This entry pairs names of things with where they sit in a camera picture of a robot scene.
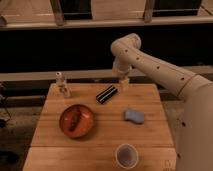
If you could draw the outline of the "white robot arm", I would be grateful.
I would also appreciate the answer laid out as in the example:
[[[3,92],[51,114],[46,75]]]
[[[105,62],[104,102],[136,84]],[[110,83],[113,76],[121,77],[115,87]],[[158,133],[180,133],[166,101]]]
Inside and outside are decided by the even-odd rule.
[[[128,34],[111,44],[113,70],[125,78],[132,66],[184,102],[176,171],[213,171],[213,81],[140,50],[141,39]]]

